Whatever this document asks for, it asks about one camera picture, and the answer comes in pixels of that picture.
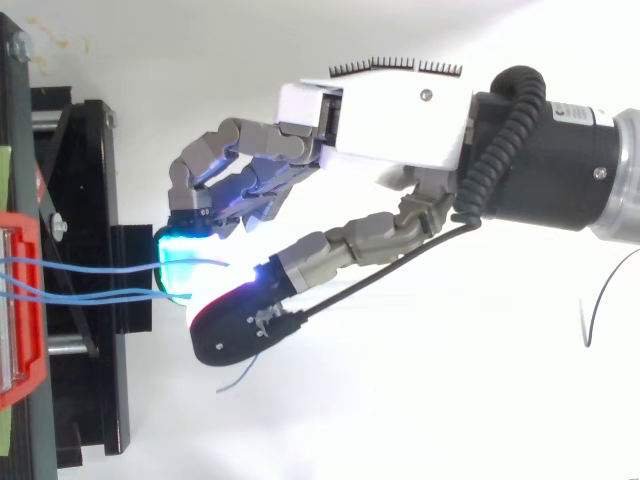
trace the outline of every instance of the thin wire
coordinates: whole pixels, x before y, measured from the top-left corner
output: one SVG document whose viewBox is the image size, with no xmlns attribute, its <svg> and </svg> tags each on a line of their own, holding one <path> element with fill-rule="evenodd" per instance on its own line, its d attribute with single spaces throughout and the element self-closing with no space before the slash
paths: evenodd
<svg viewBox="0 0 640 480">
<path fill-rule="evenodd" d="M 636 254 L 638 252 L 640 252 L 640 249 L 634 250 L 629 255 L 624 257 L 622 259 L 622 261 L 616 266 L 616 268 L 613 269 L 613 272 L 611 272 L 611 274 L 609 275 L 609 278 L 607 278 L 607 281 L 604 282 L 604 285 L 602 286 L 602 289 L 600 290 L 600 294 L 598 295 L 598 299 L 596 300 L 596 305 L 595 305 L 595 307 L 593 307 L 593 313 L 591 314 L 591 323 L 589 324 L 589 335 L 587 336 L 587 338 L 586 338 L 586 340 L 584 342 L 584 346 L 585 347 L 589 348 L 591 346 L 591 340 L 593 340 L 593 326 L 596 323 L 596 314 L 598 313 L 598 307 L 600 306 L 600 301 L 602 300 L 602 296 L 604 295 L 604 291 L 607 289 L 607 286 L 609 285 L 609 282 L 611 281 L 613 276 L 616 274 L 616 272 L 620 269 L 622 264 L 624 262 L 626 262 L 632 255 L 634 255 L 634 254 Z M 584 313 L 582 311 L 582 308 L 580 308 L 580 320 L 584 324 Z"/>
<path fill-rule="evenodd" d="M 347 297 L 350 297 L 351 295 L 353 295 L 356 292 L 359 292 L 363 288 L 368 287 L 372 283 L 377 282 L 378 280 L 386 277 L 391 272 L 397 270 L 403 265 L 406 265 L 414 258 L 418 257 L 419 255 L 422 255 L 424 252 L 431 250 L 432 248 L 437 247 L 438 245 L 442 245 L 443 243 L 449 240 L 452 240 L 460 235 L 476 230 L 479 226 L 480 225 L 478 224 L 465 224 L 465 225 L 462 225 L 461 227 L 451 230 L 450 232 L 443 233 L 439 237 L 436 237 L 433 240 L 430 240 L 427 243 L 420 245 L 418 248 L 411 250 L 402 258 L 396 260 L 393 263 L 390 263 L 384 268 L 381 268 L 380 270 L 373 273 L 372 275 L 369 275 L 365 279 L 360 280 L 359 282 L 351 285 L 350 287 L 345 288 L 341 292 L 338 292 L 335 295 L 311 307 L 309 310 L 305 312 L 305 316 L 308 318 L 308 317 L 311 317 L 312 315 L 320 313 L 321 311 L 335 305 L 339 301 L 344 300 Z"/>
<path fill-rule="evenodd" d="M 95 274 L 126 274 L 144 272 L 146 270 L 155 270 L 156 268 L 168 266 L 168 265 L 180 265 L 180 264 L 209 264 L 217 265 L 219 267 L 228 267 L 229 264 L 221 262 L 219 260 L 210 260 L 206 258 L 182 258 L 179 260 L 167 260 L 166 262 L 149 263 L 146 265 L 136 265 L 133 267 L 83 267 L 80 265 L 67 265 L 66 263 L 49 262 L 47 260 L 36 260 L 27 257 L 6 257 L 0 259 L 0 264 L 3 263 L 24 263 L 27 265 L 37 265 L 45 268 L 54 268 L 57 270 L 66 270 L 68 272 L 76 273 L 95 273 Z"/>
<path fill-rule="evenodd" d="M 95 306 L 95 305 L 112 305 L 114 303 L 128 303 L 128 302 L 143 302 L 146 300 L 154 300 L 160 297 L 151 295 L 135 295 L 132 297 L 115 297 L 106 299 L 93 299 L 93 300 L 77 300 L 73 298 L 58 299 L 47 297 L 32 297 L 30 295 L 18 295 L 15 293 L 0 292 L 0 297 L 8 298 L 10 300 L 22 300 L 31 303 L 44 303 L 49 305 L 78 305 L 78 306 Z M 176 298 L 190 298 L 191 295 L 175 295 Z"/>
<path fill-rule="evenodd" d="M 251 360 L 251 363 L 249 363 L 249 365 L 247 365 L 247 368 L 244 369 L 244 372 L 242 372 L 242 375 L 240 375 L 238 377 L 238 379 L 235 382 L 233 382 L 232 384 L 227 385 L 226 387 L 222 387 L 222 388 L 219 388 L 218 390 L 216 390 L 216 393 L 224 393 L 224 392 L 226 392 L 228 390 L 231 390 L 236 385 L 238 385 L 244 379 L 244 377 L 247 376 L 247 373 L 249 373 L 249 370 L 251 370 L 251 367 L 253 367 L 254 363 L 256 363 L 256 360 L 258 360 L 259 356 L 260 356 L 260 354 L 256 353 L 256 356 L 253 357 L 253 360 Z"/>
<path fill-rule="evenodd" d="M 95 293 L 80 293 L 80 294 L 57 294 L 50 293 L 44 290 L 40 290 L 38 288 L 32 287 L 29 284 L 21 282 L 20 280 L 13 278 L 10 275 L 6 275 L 4 273 L 0 273 L 0 279 L 3 279 L 17 287 L 22 288 L 27 292 L 34 293 L 43 298 L 60 298 L 60 299 L 74 299 L 74 300 L 90 300 L 94 298 L 107 298 L 107 297 L 117 297 L 119 295 L 149 295 L 154 298 L 175 298 L 177 294 L 158 292 L 156 290 L 149 290 L 146 288 L 123 288 L 121 290 L 111 290 L 106 292 L 95 292 Z"/>
</svg>

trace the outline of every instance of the black fin vents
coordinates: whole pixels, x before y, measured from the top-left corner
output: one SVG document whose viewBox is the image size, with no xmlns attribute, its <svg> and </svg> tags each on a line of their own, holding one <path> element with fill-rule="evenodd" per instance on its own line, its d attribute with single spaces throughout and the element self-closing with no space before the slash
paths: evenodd
<svg viewBox="0 0 640 480">
<path fill-rule="evenodd" d="M 459 77 L 462 75 L 462 65 L 453 65 L 444 62 L 420 62 L 418 71 L 424 73 L 439 73 L 440 75 L 449 75 L 451 77 Z"/>
<path fill-rule="evenodd" d="M 383 70 L 388 68 L 396 68 L 400 70 L 415 70 L 416 61 L 413 58 L 406 57 L 373 57 L 364 62 L 352 62 L 335 67 L 329 67 L 329 76 L 331 78 L 344 77 L 353 73 L 366 72 L 368 70 Z M 423 62 L 418 64 L 419 72 L 436 73 L 439 75 L 448 75 L 450 77 L 459 77 L 462 75 L 462 65 L 453 65 L 445 62 Z"/>
<path fill-rule="evenodd" d="M 371 70 L 371 60 L 365 60 L 364 62 L 345 63 L 344 65 L 329 67 L 329 77 L 344 77 L 345 75 L 366 72 L 367 70 Z"/>
<path fill-rule="evenodd" d="M 399 68 L 402 70 L 413 70 L 416 61 L 413 58 L 406 57 L 373 57 L 371 59 L 371 68 Z"/>
</svg>

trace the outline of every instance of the black metal frame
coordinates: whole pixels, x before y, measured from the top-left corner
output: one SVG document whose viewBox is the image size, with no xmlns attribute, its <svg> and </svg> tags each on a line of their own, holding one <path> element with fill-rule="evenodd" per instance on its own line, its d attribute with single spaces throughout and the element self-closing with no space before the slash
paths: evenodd
<svg viewBox="0 0 640 480">
<path fill-rule="evenodd" d="M 100 100 L 71 104 L 57 90 L 52 96 L 58 95 L 60 103 L 55 104 L 47 91 L 32 90 L 34 111 L 62 113 L 55 131 L 34 133 L 49 194 L 40 203 L 44 258 L 94 266 L 151 262 L 152 226 L 117 225 L 110 108 Z M 59 243 L 50 231 L 56 212 L 69 225 Z M 151 274 L 46 271 L 45 285 L 62 293 L 151 288 Z M 151 302 L 48 306 L 47 316 L 49 336 L 80 333 L 88 352 L 51 357 L 58 468 L 82 465 L 80 447 L 85 445 L 104 444 L 106 455 L 122 453 L 130 440 L 124 334 L 151 330 Z"/>
<path fill-rule="evenodd" d="M 7 45 L 21 31 L 0 13 L 0 145 L 12 147 L 9 209 L 41 218 L 43 258 L 96 266 L 152 261 L 151 225 L 117 219 L 111 113 L 102 101 L 71 103 L 69 87 L 30 90 L 27 63 Z M 57 128 L 34 132 L 33 110 L 62 110 Z M 38 199 L 36 165 L 47 188 Z M 61 242 L 50 218 L 69 224 Z M 149 272 L 127 276 L 47 271 L 44 285 L 61 293 L 150 288 Z M 49 335 L 80 334 L 86 354 L 55 356 L 46 380 L 12 409 L 11 448 L 0 457 L 2 480 L 54 480 L 57 468 L 82 464 L 81 446 L 107 455 L 129 444 L 124 334 L 151 330 L 150 302 L 46 309 Z"/>
</svg>

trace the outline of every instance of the red plastic part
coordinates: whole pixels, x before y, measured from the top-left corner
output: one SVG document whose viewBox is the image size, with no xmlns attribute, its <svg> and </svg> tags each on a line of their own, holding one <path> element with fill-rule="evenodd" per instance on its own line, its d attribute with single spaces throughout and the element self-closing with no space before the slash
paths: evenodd
<svg viewBox="0 0 640 480">
<path fill-rule="evenodd" d="M 38 221 L 20 213 L 0 213 L 0 228 L 12 229 L 11 255 L 14 257 L 40 258 L 40 232 Z M 7 272 L 14 278 L 41 289 L 40 268 L 37 265 L 13 263 Z M 27 295 L 21 288 L 14 293 Z M 25 374 L 7 392 L 0 394 L 0 410 L 13 405 L 33 392 L 47 376 L 47 357 L 43 319 L 40 303 L 14 301 L 18 368 Z"/>
</svg>

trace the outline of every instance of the screw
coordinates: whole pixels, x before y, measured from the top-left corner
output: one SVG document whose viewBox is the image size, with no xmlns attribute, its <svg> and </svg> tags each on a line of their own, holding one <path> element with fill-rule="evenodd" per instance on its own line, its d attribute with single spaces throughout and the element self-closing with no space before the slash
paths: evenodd
<svg viewBox="0 0 640 480">
<path fill-rule="evenodd" d="M 53 239 L 56 242 L 61 241 L 62 237 L 64 237 L 64 234 L 67 232 L 67 230 L 69 230 L 67 222 L 65 222 L 62 219 L 62 216 L 57 212 L 51 215 L 49 226 L 51 228 L 51 235 L 53 235 Z"/>
<path fill-rule="evenodd" d="M 118 126 L 118 117 L 116 116 L 116 112 L 109 110 L 105 115 L 104 121 L 107 128 L 116 128 Z"/>
<path fill-rule="evenodd" d="M 20 63 L 28 62 L 33 58 L 33 42 L 26 32 L 14 33 L 7 48 L 9 55 Z"/>
<path fill-rule="evenodd" d="M 425 88 L 423 91 L 420 92 L 420 99 L 422 99 L 423 102 L 428 102 L 432 98 L 433 98 L 433 92 L 428 88 Z"/>
<path fill-rule="evenodd" d="M 593 171 L 593 178 L 596 180 L 604 180 L 607 178 L 607 169 L 604 167 L 598 167 Z"/>
</svg>

